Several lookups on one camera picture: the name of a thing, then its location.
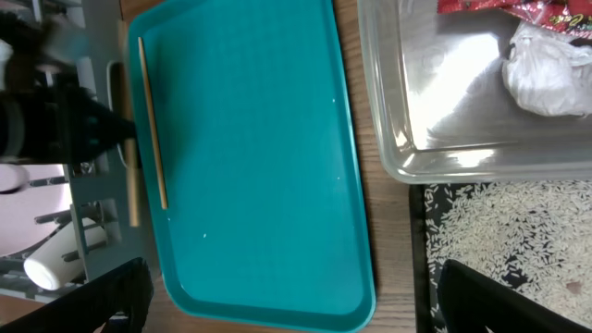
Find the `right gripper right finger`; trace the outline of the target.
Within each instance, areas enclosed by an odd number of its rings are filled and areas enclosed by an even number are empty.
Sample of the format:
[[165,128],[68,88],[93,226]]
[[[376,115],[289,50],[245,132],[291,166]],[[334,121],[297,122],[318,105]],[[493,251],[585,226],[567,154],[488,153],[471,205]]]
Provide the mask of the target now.
[[438,303],[449,332],[591,333],[455,260],[441,270]]

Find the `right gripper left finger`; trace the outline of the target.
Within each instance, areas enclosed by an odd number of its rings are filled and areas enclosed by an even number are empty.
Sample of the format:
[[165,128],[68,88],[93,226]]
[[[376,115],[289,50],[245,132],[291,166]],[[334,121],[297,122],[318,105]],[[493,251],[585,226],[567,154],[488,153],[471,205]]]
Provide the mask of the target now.
[[153,296],[150,269],[138,257],[2,326],[1,331],[141,333]]

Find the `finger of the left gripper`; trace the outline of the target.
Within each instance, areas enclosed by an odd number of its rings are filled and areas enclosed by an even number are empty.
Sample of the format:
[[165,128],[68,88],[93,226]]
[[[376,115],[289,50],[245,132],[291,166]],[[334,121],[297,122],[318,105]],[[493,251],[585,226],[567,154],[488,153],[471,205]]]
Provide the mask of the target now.
[[90,157],[97,157],[125,140],[137,137],[133,121],[90,100]]

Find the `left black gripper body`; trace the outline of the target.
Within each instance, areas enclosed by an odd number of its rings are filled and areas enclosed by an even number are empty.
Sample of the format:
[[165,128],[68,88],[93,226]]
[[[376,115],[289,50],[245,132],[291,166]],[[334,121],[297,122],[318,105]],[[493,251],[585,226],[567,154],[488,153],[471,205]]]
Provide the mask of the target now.
[[45,93],[1,93],[1,162],[77,164],[97,157],[97,142]]

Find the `white paper cup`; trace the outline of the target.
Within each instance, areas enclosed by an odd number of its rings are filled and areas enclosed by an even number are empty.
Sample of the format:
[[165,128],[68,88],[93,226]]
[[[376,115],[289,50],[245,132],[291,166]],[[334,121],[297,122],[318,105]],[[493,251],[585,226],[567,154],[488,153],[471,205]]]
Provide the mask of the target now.
[[23,264],[27,277],[44,290],[58,290],[84,272],[74,223],[62,227]]

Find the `white tissue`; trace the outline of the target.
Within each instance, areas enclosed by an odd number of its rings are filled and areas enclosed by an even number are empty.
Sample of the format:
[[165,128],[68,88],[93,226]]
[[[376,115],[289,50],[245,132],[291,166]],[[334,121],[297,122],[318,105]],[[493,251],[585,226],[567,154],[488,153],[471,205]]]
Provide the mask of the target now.
[[522,109],[543,117],[591,114],[591,46],[523,21],[503,60],[505,88]]

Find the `red snack wrapper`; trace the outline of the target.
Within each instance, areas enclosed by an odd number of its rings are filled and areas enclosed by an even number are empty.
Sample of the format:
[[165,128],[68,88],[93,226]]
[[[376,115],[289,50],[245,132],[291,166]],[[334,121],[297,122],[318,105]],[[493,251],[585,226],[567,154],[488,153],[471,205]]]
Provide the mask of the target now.
[[591,39],[591,0],[438,0],[437,12],[491,8],[551,31]]

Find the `large white round plate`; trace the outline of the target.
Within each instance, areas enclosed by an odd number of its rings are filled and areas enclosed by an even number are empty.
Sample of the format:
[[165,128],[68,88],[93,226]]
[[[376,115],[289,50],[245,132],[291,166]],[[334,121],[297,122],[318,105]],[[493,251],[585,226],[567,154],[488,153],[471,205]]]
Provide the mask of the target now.
[[[62,165],[23,166],[31,180],[64,176]],[[22,182],[16,166],[1,165],[1,191]],[[35,217],[68,210],[72,203],[67,183],[28,186],[26,189],[1,194],[1,257],[25,250],[42,241],[55,229],[56,223],[37,224]]]

